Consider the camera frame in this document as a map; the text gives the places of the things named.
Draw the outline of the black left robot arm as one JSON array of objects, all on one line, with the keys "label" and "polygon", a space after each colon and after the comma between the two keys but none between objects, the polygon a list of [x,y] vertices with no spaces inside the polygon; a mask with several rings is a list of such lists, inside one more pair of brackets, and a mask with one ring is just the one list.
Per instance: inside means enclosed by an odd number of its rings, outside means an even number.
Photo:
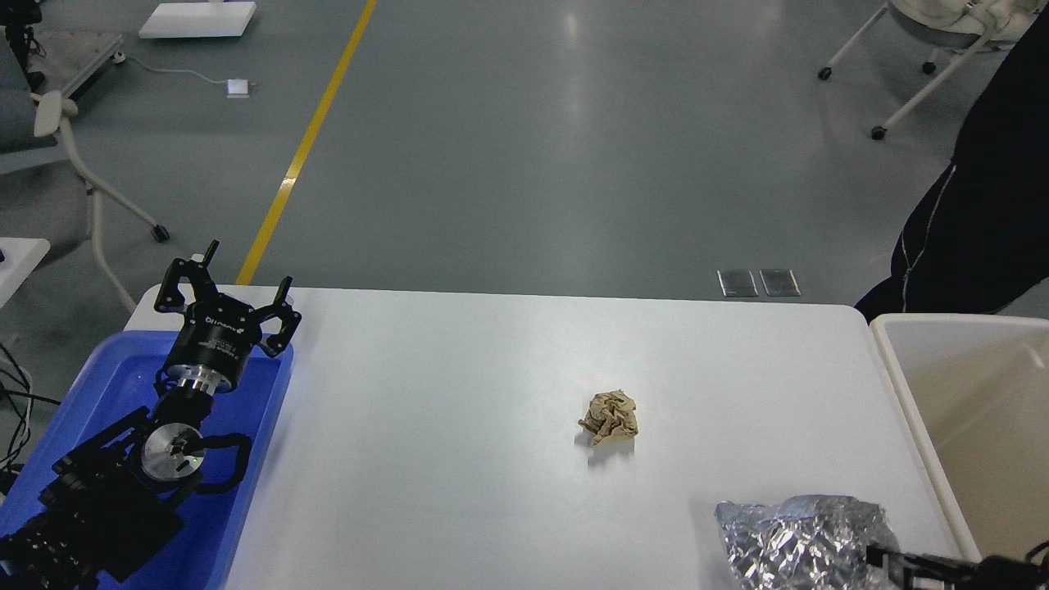
[{"label": "black left robot arm", "polygon": [[184,501],[247,478],[252,438],[205,434],[205,421],[218,396],[238,388],[251,352],[286,352],[302,316],[288,299],[291,276],[269,305],[221,292],[209,272],[219,246],[169,265],[154,309],[179,314],[183,325],[155,374],[157,403],[56,460],[41,511],[2,538],[4,589],[95,589],[100,574],[124,582],[184,529]]}]

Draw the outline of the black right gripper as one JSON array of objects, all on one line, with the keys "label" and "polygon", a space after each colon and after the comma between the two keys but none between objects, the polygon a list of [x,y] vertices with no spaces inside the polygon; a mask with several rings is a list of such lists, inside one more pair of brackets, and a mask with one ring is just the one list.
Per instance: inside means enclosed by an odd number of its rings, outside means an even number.
[{"label": "black right gripper", "polygon": [[975,589],[1048,589],[1048,561],[989,556],[980,564],[933,554],[915,554],[868,545],[870,566],[885,571],[889,580],[973,580]]}]

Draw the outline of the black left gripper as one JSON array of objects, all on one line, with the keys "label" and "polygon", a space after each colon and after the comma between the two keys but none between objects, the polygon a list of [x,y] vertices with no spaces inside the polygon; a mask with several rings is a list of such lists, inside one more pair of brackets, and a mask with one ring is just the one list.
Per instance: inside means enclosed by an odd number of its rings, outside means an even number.
[{"label": "black left gripper", "polygon": [[[200,261],[173,259],[162,277],[153,309],[184,317],[179,335],[162,366],[165,376],[181,379],[198,367],[206,367],[220,375],[215,392],[228,393],[238,388],[252,347],[257,345],[270,358],[284,354],[302,314],[288,301],[292,276],[285,276],[278,285],[269,305],[248,305],[232,297],[221,297],[209,272],[218,247],[220,240],[212,239]],[[180,285],[190,285],[194,295],[191,305]],[[279,328],[266,336],[262,325],[272,319],[279,321]]]}]

